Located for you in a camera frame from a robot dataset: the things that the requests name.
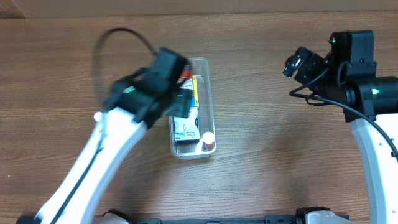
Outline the red white medicine box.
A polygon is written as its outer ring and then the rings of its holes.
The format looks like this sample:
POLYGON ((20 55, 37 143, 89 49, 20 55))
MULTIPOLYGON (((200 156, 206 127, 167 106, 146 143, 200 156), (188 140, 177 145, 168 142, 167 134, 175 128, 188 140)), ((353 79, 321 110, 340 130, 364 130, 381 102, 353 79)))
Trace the red white medicine box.
POLYGON ((178 84, 180 88, 193 90, 193 70, 184 70, 178 84))

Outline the blue yellow cough drops box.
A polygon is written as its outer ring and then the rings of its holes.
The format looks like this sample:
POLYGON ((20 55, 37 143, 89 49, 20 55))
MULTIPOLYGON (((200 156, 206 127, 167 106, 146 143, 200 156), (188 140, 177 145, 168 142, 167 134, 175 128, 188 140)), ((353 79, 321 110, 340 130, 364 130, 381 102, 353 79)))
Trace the blue yellow cough drops box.
POLYGON ((195 75, 190 74, 188 80, 184 83, 184 87, 192 91, 191 107, 199 107, 198 85, 195 75))

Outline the white blue medicine box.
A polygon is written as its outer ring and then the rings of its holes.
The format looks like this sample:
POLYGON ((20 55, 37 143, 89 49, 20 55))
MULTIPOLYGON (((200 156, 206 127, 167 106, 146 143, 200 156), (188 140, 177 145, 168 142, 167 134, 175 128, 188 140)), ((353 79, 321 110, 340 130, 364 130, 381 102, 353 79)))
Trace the white blue medicine box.
POLYGON ((177 142, 198 141, 200 139, 197 107, 190 108, 188 118, 174 117, 174 139, 177 142))

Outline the dark bottle white cap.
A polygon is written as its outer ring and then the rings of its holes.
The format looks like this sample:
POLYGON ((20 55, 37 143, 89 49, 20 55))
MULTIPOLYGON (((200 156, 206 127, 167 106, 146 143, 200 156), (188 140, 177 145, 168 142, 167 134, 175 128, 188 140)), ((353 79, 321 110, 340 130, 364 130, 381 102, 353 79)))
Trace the dark bottle white cap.
POLYGON ((102 112, 96 112, 94 115, 93 115, 93 119, 96 121, 96 122, 100 122, 100 121, 102 121, 102 119, 103 119, 103 113, 102 112))

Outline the clear plastic container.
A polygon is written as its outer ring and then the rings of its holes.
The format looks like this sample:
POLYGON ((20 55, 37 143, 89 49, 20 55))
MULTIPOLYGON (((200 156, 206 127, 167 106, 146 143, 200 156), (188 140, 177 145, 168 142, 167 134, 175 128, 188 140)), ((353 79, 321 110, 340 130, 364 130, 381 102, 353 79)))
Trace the clear plastic container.
POLYGON ((199 157, 208 157, 210 156, 210 154, 216 151, 216 139, 215 148, 213 151, 201 151, 201 139, 203 134, 208 131, 215 134, 213 96, 211 91, 209 63, 207 59, 203 57, 191 58, 189 66, 186 67, 186 70, 187 69, 193 70, 193 74, 197 78, 198 97, 200 104, 200 106, 197 107, 200 139, 198 141, 177 142, 174 139, 174 117, 171 116, 169 118, 170 151, 175 157, 179 157, 182 159, 196 159, 199 157))

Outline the orange pill bottle white cap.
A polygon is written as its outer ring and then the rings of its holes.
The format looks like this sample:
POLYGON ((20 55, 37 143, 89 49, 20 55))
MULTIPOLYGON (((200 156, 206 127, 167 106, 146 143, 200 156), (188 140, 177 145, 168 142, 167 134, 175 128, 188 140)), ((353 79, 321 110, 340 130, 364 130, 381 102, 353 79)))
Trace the orange pill bottle white cap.
POLYGON ((202 136, 202 152, 211 152, 215 148, 215 134, 212 132, 205 132, 202 136))

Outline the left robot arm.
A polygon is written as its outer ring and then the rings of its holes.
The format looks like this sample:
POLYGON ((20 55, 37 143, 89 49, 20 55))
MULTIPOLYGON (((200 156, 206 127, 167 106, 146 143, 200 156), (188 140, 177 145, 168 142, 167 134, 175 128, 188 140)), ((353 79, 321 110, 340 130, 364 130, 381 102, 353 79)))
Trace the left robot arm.
POLYGON ((18 223, 91 223, 104 191, 122 161, 165 114, 178 96, 190 62, 161 48, 148 68, 140 68, 111 87, 104 111, 96 113, 95 128, 72 169, 35 215, 18 223))

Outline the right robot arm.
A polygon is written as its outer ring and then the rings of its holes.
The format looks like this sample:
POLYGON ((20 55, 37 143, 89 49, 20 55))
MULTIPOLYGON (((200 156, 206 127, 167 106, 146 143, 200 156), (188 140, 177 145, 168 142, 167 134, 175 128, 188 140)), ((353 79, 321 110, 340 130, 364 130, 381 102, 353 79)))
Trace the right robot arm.
POLYGON ((289 92, 312 106, 338 106, 358 144, 370 223, 397 223, 397 77, 379 77, 371 30, 333 32, 321 57, 299 47, 283 74, 300 87, 289 92))

